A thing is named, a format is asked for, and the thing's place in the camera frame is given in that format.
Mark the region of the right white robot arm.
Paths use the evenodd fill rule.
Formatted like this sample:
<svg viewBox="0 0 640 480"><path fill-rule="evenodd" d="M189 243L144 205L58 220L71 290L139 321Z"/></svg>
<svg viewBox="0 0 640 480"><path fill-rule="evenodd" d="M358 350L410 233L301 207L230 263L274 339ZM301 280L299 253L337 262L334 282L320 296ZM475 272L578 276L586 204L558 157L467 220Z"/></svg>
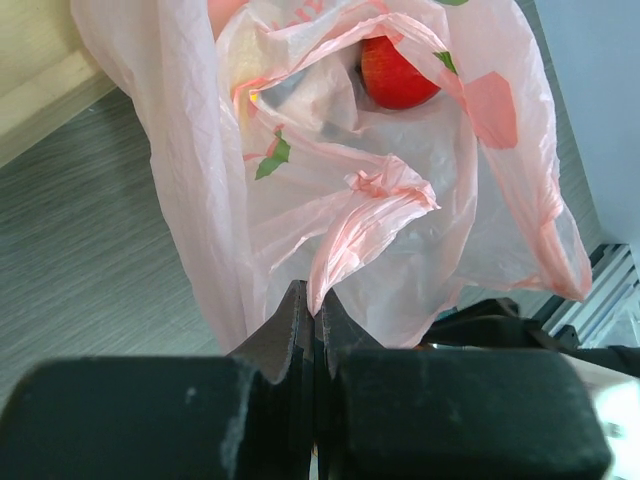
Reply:
<svg viewBox="0 0 640 480"><path fill-rule="evenodd" d="M569 346L545 332L534 319L520 316L519 305L509 298L487 299L435 321L417 344L488 349L546 349L618 371L639 376L639 350L626 346L584 349Z"/></svg>

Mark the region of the pink plastic bag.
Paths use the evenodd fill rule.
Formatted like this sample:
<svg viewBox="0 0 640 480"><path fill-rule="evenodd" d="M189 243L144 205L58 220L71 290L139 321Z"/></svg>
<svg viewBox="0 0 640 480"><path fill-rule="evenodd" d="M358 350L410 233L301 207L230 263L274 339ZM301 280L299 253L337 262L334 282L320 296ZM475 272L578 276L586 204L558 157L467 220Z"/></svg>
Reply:
<svg viewBox="0 0 640 480"><path fill-rule="evenodd" d="M292 281L376 340L415 345L460 290L583 300L556 114L513 1L75 1L80 35L133 101L194 296L230 351ZM362 42L388 37L441 91L378 106Z"/></svg>

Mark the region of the fake red apple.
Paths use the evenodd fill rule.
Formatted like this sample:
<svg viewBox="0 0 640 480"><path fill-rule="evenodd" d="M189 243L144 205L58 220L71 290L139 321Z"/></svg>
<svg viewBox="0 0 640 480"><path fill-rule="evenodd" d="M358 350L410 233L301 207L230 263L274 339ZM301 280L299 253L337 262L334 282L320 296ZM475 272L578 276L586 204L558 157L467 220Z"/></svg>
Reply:
<svg viewBox="0 0 640 480"><path fill-rule="evenodd" d="M378 106L389 110L419 106L441 91L408 62L386 36L362 42L360 67L367 94Z"/></svg>

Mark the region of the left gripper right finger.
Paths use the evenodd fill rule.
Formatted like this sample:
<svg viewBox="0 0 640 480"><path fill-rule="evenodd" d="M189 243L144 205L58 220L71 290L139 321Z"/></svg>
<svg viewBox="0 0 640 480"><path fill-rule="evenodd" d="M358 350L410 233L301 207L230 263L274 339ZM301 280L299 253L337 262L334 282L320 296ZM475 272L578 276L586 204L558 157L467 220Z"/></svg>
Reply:
<svg viewBox="0 0 640 480"><path fill-rule="evenodd" d="M600 479L612 466L564 353L386 349L335 294L316 326L322 479Z"/></svg>

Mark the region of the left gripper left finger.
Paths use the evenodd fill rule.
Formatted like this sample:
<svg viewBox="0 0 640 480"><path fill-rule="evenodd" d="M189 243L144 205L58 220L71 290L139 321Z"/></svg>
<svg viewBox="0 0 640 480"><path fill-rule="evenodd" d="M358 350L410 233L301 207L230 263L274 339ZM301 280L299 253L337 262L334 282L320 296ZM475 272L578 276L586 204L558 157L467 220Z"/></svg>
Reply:
<svg viewBox="0 0 640 480"><path fill-rule="evenodd" d="M305 479L313 321L306 285L226 356L41 362L1 415L5 479Z"/></svg>

